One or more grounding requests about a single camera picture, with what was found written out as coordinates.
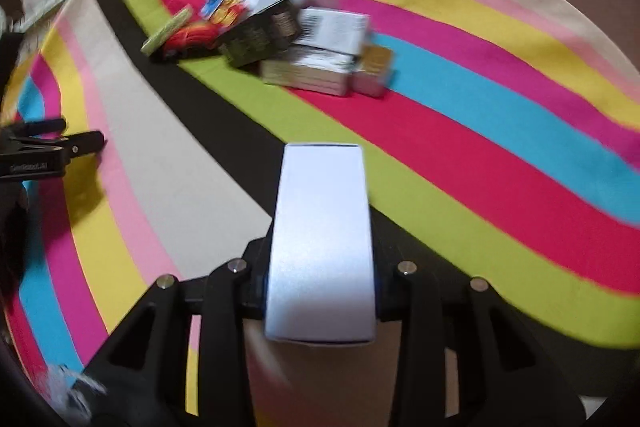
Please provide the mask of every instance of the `striped tablecloth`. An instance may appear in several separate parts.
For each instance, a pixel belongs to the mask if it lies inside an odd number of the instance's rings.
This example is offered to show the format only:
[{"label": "striped tablecloth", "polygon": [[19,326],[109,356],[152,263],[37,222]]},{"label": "striped tablecloth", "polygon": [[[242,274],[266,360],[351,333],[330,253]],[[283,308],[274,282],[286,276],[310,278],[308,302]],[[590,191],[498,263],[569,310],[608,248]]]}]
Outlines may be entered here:
[{"label": "striped tablecloth", "polygon": [[[284,143],[335,141],[363,146],[376,229],[447,297],[486,277],[583,394],[610,391],[640,346],[640,74],[603,33],[563,0],[340,0],[396,62],[384,99],[337,98],[140,54],[203,2],[71,0],[33,63],[19,116],[109,142],[28,184],[29,269],[6,315],[30,376],[81,370],[160,274],[241,255],[270,224]],[[331,354],[247,335],[262,425],[385,425],[396,325]]]}]

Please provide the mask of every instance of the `turquoise stripe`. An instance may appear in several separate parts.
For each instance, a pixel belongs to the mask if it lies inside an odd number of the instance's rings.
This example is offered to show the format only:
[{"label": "turquoise stripe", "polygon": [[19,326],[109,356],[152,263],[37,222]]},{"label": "turquoise stripe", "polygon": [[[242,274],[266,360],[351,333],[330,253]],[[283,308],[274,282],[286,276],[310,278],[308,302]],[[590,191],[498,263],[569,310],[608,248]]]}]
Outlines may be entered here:
[{"label": "turquoise stripe", "polygon": [[[31,77],[26,79],[18,99],[18,111],[26,121],[44,118],[44,102]],[[80,372],[82,363],[66,327],[46,262],[40,233],[38,183],[25,182],[24,186],[29,195],[30,219],[26,245],[27,270],[18,291],[20,302],[45,362],[65,364]]]},{"label": "turquoise stripe", "polygon": [[500,145],[603,212],[640,224],[640,173],[615,153],[546,108],[450,60],[390,36],[374,40],[396,52],[395,92]]}]

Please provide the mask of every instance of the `pile of items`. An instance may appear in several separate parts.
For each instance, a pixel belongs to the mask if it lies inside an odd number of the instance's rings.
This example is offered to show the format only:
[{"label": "pile of items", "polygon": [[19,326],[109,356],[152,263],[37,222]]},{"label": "pile of items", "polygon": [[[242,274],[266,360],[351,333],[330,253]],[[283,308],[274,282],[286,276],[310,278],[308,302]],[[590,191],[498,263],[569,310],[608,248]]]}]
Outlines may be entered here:
[{"label": "pile of items", "polygon": [[263,81],[344,96],[381,96],[393,52],[370,43],[369,17],[337,0],[208,0],[187,26],[185,7],[143,45],[160,60],[225,55],[242,68],[260,62]]}]

